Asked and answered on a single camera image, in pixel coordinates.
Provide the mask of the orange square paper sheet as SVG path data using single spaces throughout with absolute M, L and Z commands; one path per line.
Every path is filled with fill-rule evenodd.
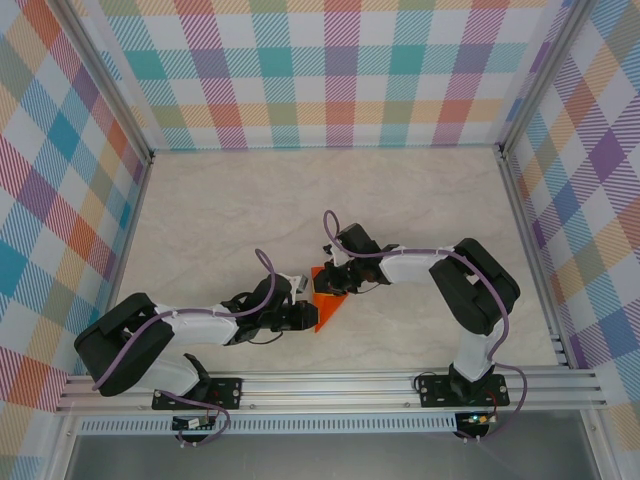
M 315 333 L 318 333 L 336 313 L 343 302 L 348 298 L 349 294 L 333 295 L 329 293 L 321 293 L 319 288 L 314 285 L 316 276 L 323 270 L 322 267 L 316 266 L 311 268 L 312 285 L 312 303 L 318 310 L 318 323 L 315 326 Z

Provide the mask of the small black circuit board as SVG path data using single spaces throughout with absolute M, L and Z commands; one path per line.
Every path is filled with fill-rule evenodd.
M 172 431 L 210 431 L 216 424 L 215 418 L 207 416 L 174 416 L 171 421 Z

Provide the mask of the grey metal shelf plate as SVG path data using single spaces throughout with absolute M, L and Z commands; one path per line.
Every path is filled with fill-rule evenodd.
M 239 435 L 203 448 L 164 436 L 83 436 L 65 480 L 600 480 L 560 450 L 399 435 Z

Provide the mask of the long aluminium mounting rail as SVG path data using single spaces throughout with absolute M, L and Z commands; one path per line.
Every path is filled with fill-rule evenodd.
M 527 385 L 525 410 L 586 410 L 607 406 L 604 391 L 591 370 L 530 367 L 527 380 L 503 371 L 510 397 L 507 410 L 517 406 Z M 242 413 L 370 413 L 417 411 L 424 394 L 416 391 L 413 371 L 238 373 L 243 379 Z M 67 415 L 116 415 L 152 411 L 151 389 L 135 387 L 114 397 L 91 389 L 88 376 L 67 381 L 56 412 Z

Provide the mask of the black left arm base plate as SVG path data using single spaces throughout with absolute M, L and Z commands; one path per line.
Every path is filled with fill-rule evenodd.
M 241 378 L 209 378 L 200 380 L 182 396 L 156 390 L 151 409 L 156 411 L 206 409 L 215 405 L 225 410 L 238 410 L 242 383 Z

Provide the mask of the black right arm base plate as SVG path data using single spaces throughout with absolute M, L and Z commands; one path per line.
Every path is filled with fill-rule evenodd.
M 503 375 L 491 374 L 470 398 L 463 400 L 455 393 L 447 375 L 426 374 L 414 378 L 422 408 L 435 407 L 504 407 L 510 397 Z

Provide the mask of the aluminium side rail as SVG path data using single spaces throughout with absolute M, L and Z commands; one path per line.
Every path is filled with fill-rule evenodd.
M 545 275 L 543 262 L 538 251 L 538 245 L 526 216 L 524 201 L 520 195 L 515 175 L 508 155 L 500 145 L 493 146 L 498 171 L 502 178 L 512 213 L 515 218 L 519 236 L 527 259 L 529 270 L 541 304 L 544 318 L 548 325 L 551 343 L 556 351 L 558 364 L 566 368 L 576 368 L 576 358 L 567 340 L 564 325 L 561 322 L 559 310 L 552 292 L 551 285 Z
M 149 150 L 147 158 L 145 159 L 144 168 L 141 176 L 141 183 L 139 185 L 138 194 L 135 199 L 134 208 L 129 218 L 121 256 L 116 264 L 116 269 L 114 272 L 114 278 L 112 281 L 111 290 L 109 292 L 109 297 L 106 303 L 107 309 L 111 309 L 117 303 L 119 291 L 120 291 L 121 284 L 122 284 L 125 270 L 126 270 L 127 261 L 130 255 L 133 241 L 134 241 L 136 227 L 140 218 L 146 191 L 149 185 L 154 161 L 155 161 L 155 151 Z

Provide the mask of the short aluminium frame leg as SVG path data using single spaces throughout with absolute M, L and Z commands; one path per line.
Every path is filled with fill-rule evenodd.
M 75 416 L 61 418 L 44 480 L 65 480 L 76 442 L 77 431 L 78 420 Z
M 617 480 L 611 448 L 596 410 L 582 410 L 582 421 L 601 480 Z

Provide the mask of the tall aluminium frame post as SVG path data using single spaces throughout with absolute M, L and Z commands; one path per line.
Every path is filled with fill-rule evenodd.
M 549 48 L 549 53 L 541 63 L 541 68 L 535 78 L 529 94 L 517 112 L 510 129 L 503 142 L 499 143 L 499 163 L 509 161 L 510 155 L 541 103 L 547 89 L 555 79 L 572 45 L 576 41 L 582 26 L 588 20 L 598 0 L 575 0 L 571 5 L 559 33 Z
M 126 104 L 124 97 L 121 95 L 99 50 L 95 47 L 80 17 L 76 13 L 72 2 L 70 0 L 46 0 L 46 3 L 65 33 L 69 36 L 86 70 L 105 97 L 106 102 L 110 106 L 115 118 L 119 121 L 127 138 L 132 143 L 133 148 L 144 159 L 147 165 L 151 165 L 153 163 L 154 153 Z

